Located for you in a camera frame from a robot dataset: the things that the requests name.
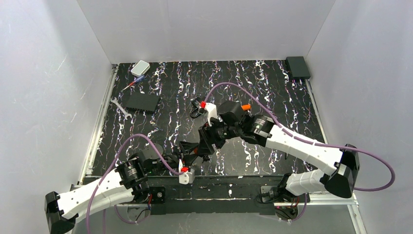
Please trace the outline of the black padlock with keys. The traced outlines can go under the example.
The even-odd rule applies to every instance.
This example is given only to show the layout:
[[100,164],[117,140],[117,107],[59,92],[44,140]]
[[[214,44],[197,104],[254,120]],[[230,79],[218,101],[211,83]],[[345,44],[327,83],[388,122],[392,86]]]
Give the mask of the black padlock with keys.
[[205,115],[206,111],[201,108],[201,102],[205,100],[205,97],[196,97],[191,100],[192,110],[190,112],[191,118],[198,118],[201,115]]

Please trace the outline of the orange padlock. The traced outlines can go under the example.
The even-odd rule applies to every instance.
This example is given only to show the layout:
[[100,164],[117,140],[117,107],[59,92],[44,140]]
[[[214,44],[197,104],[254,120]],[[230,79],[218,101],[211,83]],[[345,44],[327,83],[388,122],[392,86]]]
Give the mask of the orange padlock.
[[211,160],[211,157],[209,155],[203,155],[202,159],[203,159],[203,162],[207,162]]

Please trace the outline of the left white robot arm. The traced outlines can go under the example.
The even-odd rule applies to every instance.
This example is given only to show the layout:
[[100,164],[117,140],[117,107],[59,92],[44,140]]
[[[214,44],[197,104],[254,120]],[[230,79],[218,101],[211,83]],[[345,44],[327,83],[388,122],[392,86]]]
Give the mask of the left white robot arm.
[[164,193],[149,186],[148,176],[172,169],[179,173],[180,184],[190,184],[194,181],[192,164],[197,158],[210,159],[198,143],[180,141],[170,154],[164,154],[160,145],[154,144],[87,185],[61,194],[50,192],[45,196],[49,232],[66,234],[77,222],[125,202],[143,203],[150,211]]

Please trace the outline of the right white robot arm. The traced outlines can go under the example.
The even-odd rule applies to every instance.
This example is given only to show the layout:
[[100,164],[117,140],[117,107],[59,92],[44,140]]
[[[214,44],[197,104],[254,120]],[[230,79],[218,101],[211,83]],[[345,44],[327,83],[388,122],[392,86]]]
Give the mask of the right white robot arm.
[[341,198],[351,198],[359,171],[355,151],[328,148],[317,140],[277,125],[264,115],[251,115],[241,104],[226,101],[220,106],[202,101],[199,111],[207,122],[199,128],[199,156],[208,156],[220,149],[228,139],[239,137],[249,144],[280,150],[316,166],[316,170],[287,173],[278,186],[266,192],[268,198],[298,197],[302,194],[327,191]]

